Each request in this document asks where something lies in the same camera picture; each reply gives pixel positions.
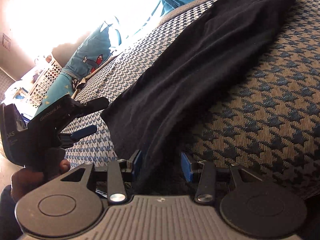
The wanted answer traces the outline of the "person's left hand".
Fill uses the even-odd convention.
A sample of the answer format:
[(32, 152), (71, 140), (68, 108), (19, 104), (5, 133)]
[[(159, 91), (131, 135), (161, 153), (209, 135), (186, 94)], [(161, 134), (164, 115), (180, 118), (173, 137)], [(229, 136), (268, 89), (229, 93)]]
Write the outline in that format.
[(11, 197), (18, 202), (23, 196), (43, 185), (44, 173), (22, 168), (11, 176)]

